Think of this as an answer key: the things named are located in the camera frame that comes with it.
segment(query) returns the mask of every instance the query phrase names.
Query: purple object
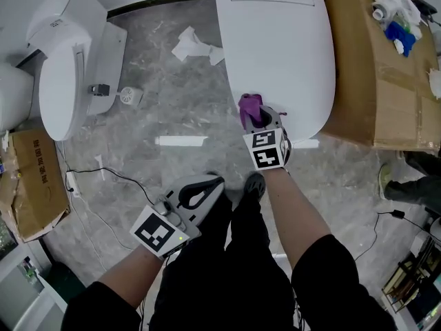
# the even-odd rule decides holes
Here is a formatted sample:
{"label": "purple object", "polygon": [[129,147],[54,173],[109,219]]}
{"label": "purple object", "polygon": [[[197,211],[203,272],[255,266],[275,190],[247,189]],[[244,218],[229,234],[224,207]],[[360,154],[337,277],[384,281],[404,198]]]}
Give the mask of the purple object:
{"label": "purple object", "polygon": [[262,96],[260,94],[244,94],[239,101],[240,120],[242,126],[246,130],[247,125],[245,116],[248,114],[257,126],[262,125],[262,117],[260,115],[260,106],[263,105]]}

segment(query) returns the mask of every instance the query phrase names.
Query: blue object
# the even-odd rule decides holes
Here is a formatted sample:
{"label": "blue object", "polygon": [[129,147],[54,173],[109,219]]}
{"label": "blue object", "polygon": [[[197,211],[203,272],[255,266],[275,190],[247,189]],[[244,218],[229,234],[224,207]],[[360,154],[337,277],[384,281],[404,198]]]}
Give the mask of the blue object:
{"label": "blue object", "polygon": [[384,34],[391,41],[395,41],[396,39],[401,41],[404,46],[404,56],[409,56],[409,53],[416,42],[416,38],[413,34],[406,32],[406,30],[395,21],[391,22]]}

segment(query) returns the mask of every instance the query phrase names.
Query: forearm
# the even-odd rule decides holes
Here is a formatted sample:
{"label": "forearm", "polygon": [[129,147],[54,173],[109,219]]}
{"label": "forearm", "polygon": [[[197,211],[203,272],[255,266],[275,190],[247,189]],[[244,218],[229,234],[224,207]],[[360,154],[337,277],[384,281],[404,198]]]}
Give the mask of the forearm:
{"label": "forearm", "polygon": [[331,231],[285,170],[264,170],[263,174],[280,242],[294,269],[308,248]]}
{"label": "forearm", "polygon": [[147,295],[163,262],[143,246],[108,270],[99,282],[137,308]]}

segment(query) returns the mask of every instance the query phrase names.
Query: toilet tank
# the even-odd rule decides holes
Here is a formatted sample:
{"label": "toilet tank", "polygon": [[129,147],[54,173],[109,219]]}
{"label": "toilet tank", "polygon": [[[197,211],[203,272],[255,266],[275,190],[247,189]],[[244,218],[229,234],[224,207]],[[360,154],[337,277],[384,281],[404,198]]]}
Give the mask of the toilet tank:
{"label": "toilet tank", "polygon": [[34,77],[0,63],[0,131],[11,130],[30,114]]}
{"label": "toilet tank", "polygon": [[27,40],[49,56],[71,38],[100,39],[107,11],[97,0],[46,0],[34,13]]}

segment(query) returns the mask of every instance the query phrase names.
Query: person's arm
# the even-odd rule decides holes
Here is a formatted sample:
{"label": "person's arm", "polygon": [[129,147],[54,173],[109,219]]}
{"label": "person's arm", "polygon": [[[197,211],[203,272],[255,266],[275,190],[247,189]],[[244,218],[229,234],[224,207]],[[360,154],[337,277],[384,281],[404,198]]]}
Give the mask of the person's arm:
{"label": "person's arm", "polygon": [[163,262],[143,246],[107,271],[85,292],[73,298],[66,310],[62,331],[87,329],[138,330],[136,312]]}
{"label": "person's arm", "polygon": [[387,330],[395,323],[360,284],[349,251],[283,169],[264,171],[280,241],[293,268],[291,284],[309,327]]}
{"label": "person's arm", "polygon": [[133,308],[137,308],[147,295],[162,265],[163,261],[143,246],[139,246],[108,270],[98,282],[113,290]]}
{"label": "person's arm", "polygon": [[308,248],[331,230],[286,170],[264,170],[263,174],[280,242],[294,268]]}

